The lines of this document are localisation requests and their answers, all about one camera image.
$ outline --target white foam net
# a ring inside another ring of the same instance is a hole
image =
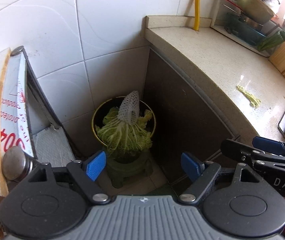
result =
[[[139,117],[139,94],[133,91],[122,101],[118,112],[118,119],[131,125],[135,124]]]

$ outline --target metal cylinder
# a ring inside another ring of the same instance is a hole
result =
[[[8,180],[20,182],[39,162],[25,153],[19,146],[13,146],[5,153],[1,169]]]

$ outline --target blue gripper pad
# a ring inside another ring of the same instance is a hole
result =
[[[95,181],[106,166],[106,154],[101,152],[87,165],[86,174],[92,181]]]
[[[180,164],[192,182],[198,179],[198,177],[201,175],[200,164],[190,158],[187,153],[182,153]]]

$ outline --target red number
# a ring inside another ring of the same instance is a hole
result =
[[[15,141],[15,134],[14,133],[11,133],[8,137],[7,137],[7,140],[5,142],[5,145],[4,145],[4,152],[7,152],[7,150],[12,147],[14,145],[14,141]],[[12,138],[11,140],[11,143],[9,144],[9,146],[7,147],[7,144],[9,142],[9,139]]]
[[[2,142],[3,140],[5,140],[6,137],[7,137],[7,133],[5,133],[5,129],[3,129],[3,130],[1,131],[1,142]]]
[[[19,146],[19,143],[21,143],[22,149],[25,150],[25,145],[24,145],[23,140],[21,138],[18,138],[18,140],[16,141],[16,146]]]

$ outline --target round black joint cover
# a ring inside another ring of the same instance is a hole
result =
[[[57,185],[51,166],[40,164],[1,202],[0,221],[19,238],[49,239],[73,229],[86,210],[84,199]]]
[[[285,200],[248,165],[238,165],[231,186],[205,199],[203,215],[222,232],[260,238],[283,229]]]

